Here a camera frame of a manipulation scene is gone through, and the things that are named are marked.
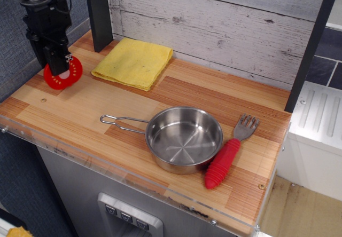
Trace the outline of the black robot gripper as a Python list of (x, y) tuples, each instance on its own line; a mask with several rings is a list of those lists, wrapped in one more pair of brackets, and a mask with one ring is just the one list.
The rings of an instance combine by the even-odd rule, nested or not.
[(26, 9), (26, 37), (39, 64), (49, 65), (53, 76), (69, 70), (72, 55), (68, 50), (66, 30), (72, 25), (71, 0), (19, 0)]

